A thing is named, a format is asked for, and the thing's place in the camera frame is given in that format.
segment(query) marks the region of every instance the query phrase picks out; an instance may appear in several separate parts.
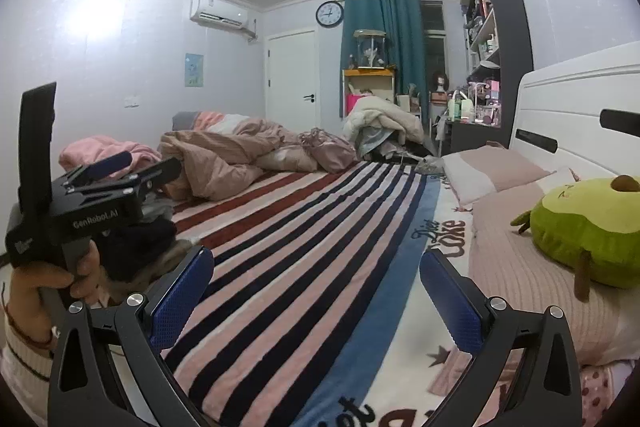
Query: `air conditioner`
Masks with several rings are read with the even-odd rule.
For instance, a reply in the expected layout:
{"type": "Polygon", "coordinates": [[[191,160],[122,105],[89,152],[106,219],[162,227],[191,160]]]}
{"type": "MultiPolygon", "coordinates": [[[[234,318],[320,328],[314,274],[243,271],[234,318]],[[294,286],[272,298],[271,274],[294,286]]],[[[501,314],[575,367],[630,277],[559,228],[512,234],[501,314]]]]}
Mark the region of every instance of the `air conditioner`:
{"type": "Polygon", "coordinates": [[[191,20],[200,24],[241,30],[247,28],[249,12],[245,8],[221,0],[193,0],[191,20]]]}

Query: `hand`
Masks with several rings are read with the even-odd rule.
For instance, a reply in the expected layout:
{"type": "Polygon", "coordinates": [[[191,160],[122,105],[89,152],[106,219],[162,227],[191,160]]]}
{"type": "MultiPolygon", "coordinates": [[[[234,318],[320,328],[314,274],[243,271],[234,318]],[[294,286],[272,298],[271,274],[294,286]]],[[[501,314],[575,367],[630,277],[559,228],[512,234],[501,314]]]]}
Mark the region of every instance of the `hand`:
{"type": "MultiPolygon", "coordinates": [[[[98,301],[100,254],[91,241],[89,253],[78,262],[78,275],[84,276],[70,288],[73,298],[92,305],[98,301]]],[[[46,343],[51,338],[51,318],[42,303],[38,288],[62,289],[74,281],[74,276],[62,268],[36,261],[12,272],[7,311],[20,332],[32,341],[46,343]]]]}

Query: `person's arm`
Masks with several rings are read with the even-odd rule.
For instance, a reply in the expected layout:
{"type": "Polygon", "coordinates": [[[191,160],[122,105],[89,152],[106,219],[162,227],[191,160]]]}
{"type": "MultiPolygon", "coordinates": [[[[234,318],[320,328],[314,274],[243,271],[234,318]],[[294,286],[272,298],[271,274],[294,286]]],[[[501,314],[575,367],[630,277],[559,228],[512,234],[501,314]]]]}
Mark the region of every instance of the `person's arm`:
{"type": "MultiPolygon", "coordinates": [[[[93,241],[89,253],[78,264],[78,274],[84,279],[71,286],[71,296],[84,299],[89,305],[95,304],[100,255],[93,241]]],[[[73,280],[62,268],[31,263],[12,272],[6,306],[4,296],[2,298],[6,344],[2,349],[0,373],[23,409],[43,427],[47,422],[51,350],[56,339],[38,288],[66,288],[73,280]]]]}

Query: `pink bag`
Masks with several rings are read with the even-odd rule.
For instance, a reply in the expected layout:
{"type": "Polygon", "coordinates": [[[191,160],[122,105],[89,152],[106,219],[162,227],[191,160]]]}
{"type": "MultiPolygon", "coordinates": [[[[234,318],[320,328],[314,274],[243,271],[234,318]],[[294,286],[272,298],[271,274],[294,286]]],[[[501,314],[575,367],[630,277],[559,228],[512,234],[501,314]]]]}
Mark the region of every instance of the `pink bag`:
{"type": "Polygon", "coordinates": [[[300,134],[302,147],[327,172],[341,172],[357,161],[356,150],[347,140],[314,127],[300,134]]]}

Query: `blue poster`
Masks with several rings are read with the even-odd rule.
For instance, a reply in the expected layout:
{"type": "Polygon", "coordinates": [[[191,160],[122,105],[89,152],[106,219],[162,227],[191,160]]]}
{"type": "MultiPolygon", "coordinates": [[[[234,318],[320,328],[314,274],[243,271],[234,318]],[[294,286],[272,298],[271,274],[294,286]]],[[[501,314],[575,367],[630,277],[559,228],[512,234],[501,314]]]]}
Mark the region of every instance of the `blue poster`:
{"type": "Polygon", "coordinates": [[[184,87],[204,86],[204,56],[187,53],[184,56],[184,87]]]}

